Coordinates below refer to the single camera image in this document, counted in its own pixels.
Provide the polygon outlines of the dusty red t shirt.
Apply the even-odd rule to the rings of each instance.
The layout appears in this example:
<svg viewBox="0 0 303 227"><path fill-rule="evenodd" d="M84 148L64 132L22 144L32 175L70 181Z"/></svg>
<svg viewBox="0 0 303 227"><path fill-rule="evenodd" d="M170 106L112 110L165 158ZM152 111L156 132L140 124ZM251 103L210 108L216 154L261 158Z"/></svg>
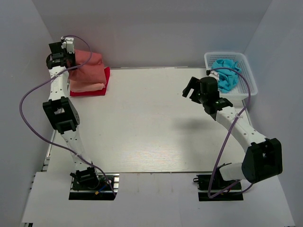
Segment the dusty red t shirt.
<svg viewBox="0 0 303 227"><path fill-rule="evenodd" d="M100 53L92 53L90 60L82 67L69 71L69 79L85 83L106 83L104 63Z"/></svg>

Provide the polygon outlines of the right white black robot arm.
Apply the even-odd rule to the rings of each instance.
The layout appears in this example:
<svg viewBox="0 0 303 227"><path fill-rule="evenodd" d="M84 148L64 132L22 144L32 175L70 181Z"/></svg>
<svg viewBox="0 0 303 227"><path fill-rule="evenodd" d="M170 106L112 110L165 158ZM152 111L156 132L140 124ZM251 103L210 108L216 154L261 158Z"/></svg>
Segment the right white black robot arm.
<svg viewBox="0 0 303 227"><path fill-rule="evenodd" d="M220 97L216 79L192 77L182 96L202 104L208 115L231 131L245 152L242 162L219 167L219 173L214 176L218 188L226 188L231 180L258 183L282 173L281 142L267 138L241 119L233 104Z"/></svg>

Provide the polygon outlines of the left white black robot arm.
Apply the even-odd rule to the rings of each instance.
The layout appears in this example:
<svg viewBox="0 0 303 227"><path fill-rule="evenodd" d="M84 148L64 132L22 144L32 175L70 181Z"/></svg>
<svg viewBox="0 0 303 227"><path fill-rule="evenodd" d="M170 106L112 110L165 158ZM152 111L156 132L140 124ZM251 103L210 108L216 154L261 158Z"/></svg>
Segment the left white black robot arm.
<svg viewBox="0 0 303 227"><path fill-rule="evenodd" d="M47 57L46 64L51 87L48 101L43 103L43 110L51 126L62 136L71 152L75 164L75 171L71 176L78 183L94 189L99 186L100 177L85 153L78 130L80 117L69 99L69 71L76 66L74 38L62 37L60 42L51 43L49 47L51 54Z"/></svg>

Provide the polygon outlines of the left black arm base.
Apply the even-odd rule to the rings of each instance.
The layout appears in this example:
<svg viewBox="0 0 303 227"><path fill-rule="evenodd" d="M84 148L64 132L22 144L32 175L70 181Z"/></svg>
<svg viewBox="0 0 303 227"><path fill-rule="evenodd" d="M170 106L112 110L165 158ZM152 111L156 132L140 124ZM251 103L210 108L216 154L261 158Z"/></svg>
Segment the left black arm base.
<svg viewBox="0 0 303 227"><path fill-rule="evenodd" d="M96 174L89 167L70 176L70 201L113 201L118 193L119 174Z"/></svg>

